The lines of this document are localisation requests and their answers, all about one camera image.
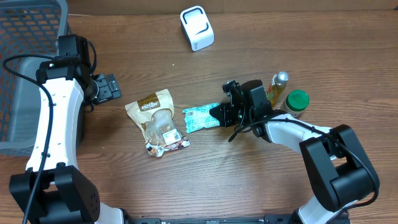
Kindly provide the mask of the teal white snack packet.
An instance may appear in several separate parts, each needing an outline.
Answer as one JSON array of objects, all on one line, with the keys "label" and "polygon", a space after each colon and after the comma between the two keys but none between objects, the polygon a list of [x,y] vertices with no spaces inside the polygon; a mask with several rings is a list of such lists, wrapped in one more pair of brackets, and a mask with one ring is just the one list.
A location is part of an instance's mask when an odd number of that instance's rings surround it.
[{"label": "teal white snack packet", "polygon": [[220,122],[210,115],[210,110],[219,105],[219,103],[211,103],[184,109],[182,112],[185,114],[186,133],[220,126]]}]

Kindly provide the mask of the clear bottle yellow liquid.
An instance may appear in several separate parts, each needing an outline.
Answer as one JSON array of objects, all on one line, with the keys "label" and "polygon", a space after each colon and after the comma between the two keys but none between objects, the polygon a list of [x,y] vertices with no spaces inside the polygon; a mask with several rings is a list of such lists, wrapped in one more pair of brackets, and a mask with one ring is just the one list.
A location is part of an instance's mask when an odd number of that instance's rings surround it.
[{"label": "clear bottle yellow liquid", "polygon": [[274,107],[280,94],[284,91],[289,80],[289,74],[285,71],[279,72],[272,77],[271,84],[266,90],[266,98],[270,101],[271,106]]}]

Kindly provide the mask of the beige brown paper pouch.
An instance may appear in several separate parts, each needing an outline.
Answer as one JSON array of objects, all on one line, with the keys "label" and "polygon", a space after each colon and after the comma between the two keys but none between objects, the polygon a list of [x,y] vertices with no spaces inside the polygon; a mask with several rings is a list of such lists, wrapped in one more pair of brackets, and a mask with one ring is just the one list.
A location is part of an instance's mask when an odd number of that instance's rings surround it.
[{"label": "beige brown paper pouch", "polygon": [[157,91],[125,106],[127,115],[140,128],[146,143],[169,145],[176,140],[168,132],[175,129],[172,121],[174,103],[168,89]]}]

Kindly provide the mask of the brown patterned snack packet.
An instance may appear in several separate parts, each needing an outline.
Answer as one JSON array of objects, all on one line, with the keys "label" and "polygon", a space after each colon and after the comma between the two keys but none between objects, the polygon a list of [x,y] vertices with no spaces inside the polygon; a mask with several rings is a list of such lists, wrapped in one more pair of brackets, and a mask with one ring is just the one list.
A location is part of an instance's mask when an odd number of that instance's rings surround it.
[{"label": "brown patterned snack packet", "polygon": [[150,131],[146,142],[148,153],[155,157],[162,157],[165,152],[183,149],[188,146],[190,146],[190,141],[177,129],[163,134],[159,134],[157,131]]}]

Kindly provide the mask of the green lid white jar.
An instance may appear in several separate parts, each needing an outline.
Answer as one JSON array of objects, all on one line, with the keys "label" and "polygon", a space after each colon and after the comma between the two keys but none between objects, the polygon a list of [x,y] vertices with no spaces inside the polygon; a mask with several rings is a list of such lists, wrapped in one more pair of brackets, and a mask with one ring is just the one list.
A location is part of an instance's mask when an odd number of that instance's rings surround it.
[{"label": "green lid white jar", "polygon": [[309,104],[310,97],[307,92],[303,90],[293,90],[287,95],[280,109],[296,118],[305,111]]}]

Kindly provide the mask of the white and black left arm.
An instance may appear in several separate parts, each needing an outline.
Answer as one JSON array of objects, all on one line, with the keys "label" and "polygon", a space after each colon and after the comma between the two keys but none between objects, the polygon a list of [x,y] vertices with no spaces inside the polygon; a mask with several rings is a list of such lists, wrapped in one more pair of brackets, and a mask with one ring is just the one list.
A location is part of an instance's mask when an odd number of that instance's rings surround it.
[{"label": "white and black left arm", "polygon": [[12,175],[9,183],[23,223],[131,222],[125,210],[101,202],[98,189],[77,165],[84,105],[121,97],[114,75],[93,75],[94,68],[79,56],[44,56],[36,79],[26,78],[38,86],[41,106],[25,172]]}]

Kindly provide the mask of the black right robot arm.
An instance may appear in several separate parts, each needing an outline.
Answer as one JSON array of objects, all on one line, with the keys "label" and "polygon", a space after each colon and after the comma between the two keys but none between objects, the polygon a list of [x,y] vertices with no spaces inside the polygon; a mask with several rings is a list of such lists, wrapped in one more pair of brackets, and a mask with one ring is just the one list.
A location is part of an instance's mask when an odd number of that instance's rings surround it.
[{"label": "black right robot arm", "polygon": [[377,199],[379,177],[351,127],[315,126],[273,109],[260,80],[230,81],[222,89],[230,101],[210,115],[236,127],[230,140],[251,131],[301,154],[305,164],[313,197],[291,215],[266,215],[265,223],[349,223],[349,210]]}]

